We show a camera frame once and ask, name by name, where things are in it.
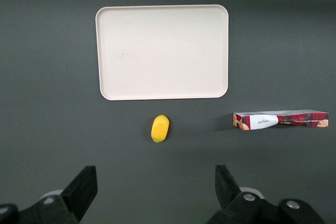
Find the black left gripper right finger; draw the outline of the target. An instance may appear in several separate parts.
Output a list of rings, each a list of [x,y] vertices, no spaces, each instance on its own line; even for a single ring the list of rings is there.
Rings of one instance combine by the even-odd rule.
[[[242,192],[226,165],[215,166],[215,192],[221,210],[224,210]]]

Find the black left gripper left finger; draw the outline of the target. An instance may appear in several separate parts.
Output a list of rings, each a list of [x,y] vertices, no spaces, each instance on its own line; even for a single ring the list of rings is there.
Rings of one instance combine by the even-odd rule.
[[[85,166],[63,190],[61,197],[70,213],[81,221],[98,192],[95,166]]]

